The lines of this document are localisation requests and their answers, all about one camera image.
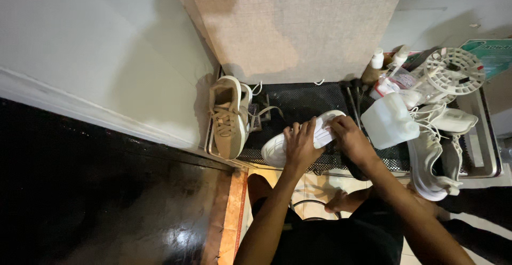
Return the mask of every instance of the tile floor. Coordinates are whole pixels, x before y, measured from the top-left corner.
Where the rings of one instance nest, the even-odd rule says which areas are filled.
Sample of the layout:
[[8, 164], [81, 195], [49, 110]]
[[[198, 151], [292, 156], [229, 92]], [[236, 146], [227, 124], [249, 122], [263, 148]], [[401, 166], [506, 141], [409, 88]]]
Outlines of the tile floor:
[[[267, 169], [250, 169], [249, 175], [256, 173], [264, 176], [267, 181], [275, 186], [277, 183], [279, 176], [281, 176], [281, 171], [279, 170], [267, 170]], [[408, 179], [400, 179], [401, 183], [407, 184], [409, 182]], [[343, 189], [348, 193], [351, 193], [355, 190], [361, 190], [368, 188], [371, 186], [371, 182], [363, 182], [355, 179], [341, 178], [341, 177], [333, 177], [333, 176], [316, 176], [313, 173], [306, 173], [298, 182], [295, 191], [292, 195], [292, 200], [294, 203], [305, 200], [305, 199], [316, 199], [320, 200], [324, 203], [327, 203], [335, 194], [337, 189]], [[295, 211], [301, 216], [303, 219], [308, 217], [322, 217], [325, 219], [336, 219], [334, 214], [328, 214], [323, 209], [321, 204], [316, 203], [305, 203], [298, 205], [295, 208]], [[253, 215], [250, 213], [250, 203], [249, 197], [245, 198], [245, 208], [244, 215], [242, 221], [242, 232], [240, 235], [240, 240], [245, 235], [247, 228], [253, 222]], [[350, 213], [342, 212], [342, 218], [348, 218]], [[418, 259], [414, 256], [409, 245], [403, 240], [403, 250], [402, 250], [402, 261], [401, 265], [416, 265], [420, 264]]]

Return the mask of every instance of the foot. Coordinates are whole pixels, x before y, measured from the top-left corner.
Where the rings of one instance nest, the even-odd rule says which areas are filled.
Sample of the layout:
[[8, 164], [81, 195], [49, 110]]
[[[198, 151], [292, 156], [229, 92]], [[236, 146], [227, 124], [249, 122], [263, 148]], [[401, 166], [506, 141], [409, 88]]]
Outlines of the foot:
[[334, 198], [332, 198], [323, 208], [327, 213], [336, 213], [342, 210], [342, 201], [347, 197], [348, 193], [345, 190], [338, 189]]

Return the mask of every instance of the glossy black surface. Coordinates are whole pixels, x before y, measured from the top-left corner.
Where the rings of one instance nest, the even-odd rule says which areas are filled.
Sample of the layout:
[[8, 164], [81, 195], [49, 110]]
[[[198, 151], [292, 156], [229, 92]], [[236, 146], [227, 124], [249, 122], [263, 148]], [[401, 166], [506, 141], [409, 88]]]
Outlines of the glossy black surface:
[[1, 263], [215, 257], [226, 165], [5, 99], [0, 144]]

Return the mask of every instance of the black shorts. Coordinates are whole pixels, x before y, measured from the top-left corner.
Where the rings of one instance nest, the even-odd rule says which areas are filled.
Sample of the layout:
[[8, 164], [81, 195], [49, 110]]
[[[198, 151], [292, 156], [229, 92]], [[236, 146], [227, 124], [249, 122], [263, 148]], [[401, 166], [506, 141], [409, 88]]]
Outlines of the black shorts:
[[[256, 216], [266, 197], [253, 207]], [[366, 200], [349, 217], [340, 220], [303, 221], [288, 208], [278, 249], [272, 263], [400, 264], [402, 221], [380, 198]]]

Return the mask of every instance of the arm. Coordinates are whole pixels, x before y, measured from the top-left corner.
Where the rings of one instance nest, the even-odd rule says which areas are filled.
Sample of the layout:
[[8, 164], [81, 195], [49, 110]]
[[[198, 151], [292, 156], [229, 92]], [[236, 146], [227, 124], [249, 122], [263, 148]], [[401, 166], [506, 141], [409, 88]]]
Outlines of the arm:
[[402, 217], [407, 242], [422, 263], [474, 264], [441, 223], [389, 172], [352, 118], [338, 116], [331, 126], [338, 134], [340, 149], [372, 181], [379, 196]]
[[324, 149], [313, 147], [314, 129], [317, 119], [298, 123], [284, 130], [286, 140], [286, 165], [272, 193], [261, 207], [258, 215], [240, 244], [234, 264], [270, 264], [278, 247], [291, 195], [306, 169], [322, 155]]

